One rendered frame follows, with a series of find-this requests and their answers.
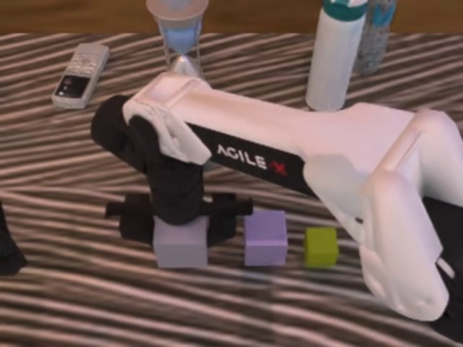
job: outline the lavender block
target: lavender block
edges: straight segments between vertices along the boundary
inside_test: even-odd
[[[208,266],[207,217],[183,226],[173,226],[155,217],[153,248],[158,267]]]
[[[284,211],[256,211],[245,217],[244,227],[246,266],[284,265],[288,252]]]

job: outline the agile x logo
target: agile x logo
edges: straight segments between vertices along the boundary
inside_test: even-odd
[[[285,163],[279,163],[273,160],[270,164],[267,164],[268,161],[262,155],[251,155],[245,150],[238,150],[234,147],[224,147],[222,145],[218,145],[217,154],[225,155],[227,158],[239,160],[242,163],[256,166],[265,171],[271,169],[275,174],[288,176]]]

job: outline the wooden surface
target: wooden surface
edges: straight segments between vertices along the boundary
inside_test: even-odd
[[[80,42],[108,45],[111,58],[85,110],[56,109],[50,95]],[[202,42],[212,86],[305,107],[313,35]],[[435,108],[463,129],[462,47],[458,35],[392,35],[380,71],[354,76],[348,104]],[[207,194],[236,192],[287,212],[285,266],[244,267],[241,229],[196,270],[159,269],[150,247],[119,237],[105,204],[148,184],[91,140],[90,123],[104,100],[135,93],[165,69],[160,37],[9,35],[0,52],[0,200],[29,261],[0,278],[0,346],[457,346],[372,296],[345,231],[336,267],[305,269],[305,228],[339,224],[320,202],[225,168],[206,173]]]
[[[321,0],[211,0],[207,33],[314,33]],[[0,1],[0,33],[152,33],[145,0]],[[399,0],[397,33],[463,33],[463,1]]]

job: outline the remote control screen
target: remote control screen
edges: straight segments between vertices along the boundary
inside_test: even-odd
[[[89,81],[90,78],[88,77],[66,75],[61,80],[61,83],[56,90],[56,95],[63,98],[79,99],[84,94]]]

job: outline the white remote control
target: white remote control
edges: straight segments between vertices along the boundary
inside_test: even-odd
[[[109,48],[81,43],[75,50],[51,100],[60,108],[84,108],[109,57]]]

